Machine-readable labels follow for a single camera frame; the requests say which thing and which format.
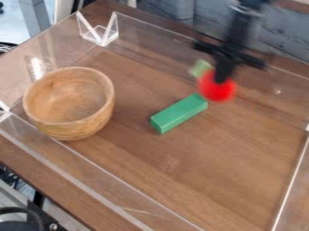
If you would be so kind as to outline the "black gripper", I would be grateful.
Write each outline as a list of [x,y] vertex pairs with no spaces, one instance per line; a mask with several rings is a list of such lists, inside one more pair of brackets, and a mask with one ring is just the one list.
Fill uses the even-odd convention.
[[238,64],[245,64],[257,69],[264,69],[266,67],[266,62],[264,60],[253,57],[234,48],[223,48],[222,46],[201,40],[193,41],[193,48],[217,58],[215,83],[225,83],[231,78]]

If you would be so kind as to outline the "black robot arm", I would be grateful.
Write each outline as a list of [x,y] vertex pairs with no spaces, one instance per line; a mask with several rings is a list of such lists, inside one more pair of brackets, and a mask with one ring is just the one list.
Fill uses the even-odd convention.
[[245,64],[253,68],[264,69],[266,62],[246,51],[253,19],[261,16],[262,5],[269,0],[231,0],[231,22],[219,45],[194,40],[191,47],[215,58],[214,82],[223,84],[233,75],[235,68]]

